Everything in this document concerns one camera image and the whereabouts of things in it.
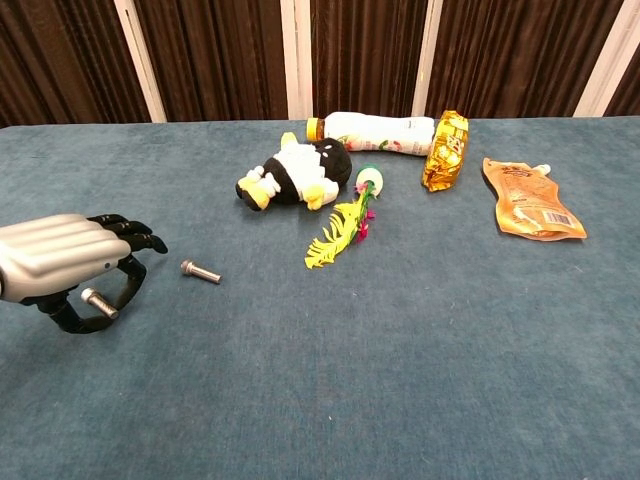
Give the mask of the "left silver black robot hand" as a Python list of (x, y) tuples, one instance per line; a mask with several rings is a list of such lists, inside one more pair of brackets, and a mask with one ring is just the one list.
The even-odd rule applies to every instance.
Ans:
[[(1, 299), (35, 305), (61, 330), (89, 334), (108, 328), (136, 295), (146, 267), (133, 253), (168, 248), (152, 229), (119, 214), (57, 214), (1, 228)], [(81, 283), (113, 269), (127, 275), (115, 302), (100, 316), (82, 318), (68, 302)]]

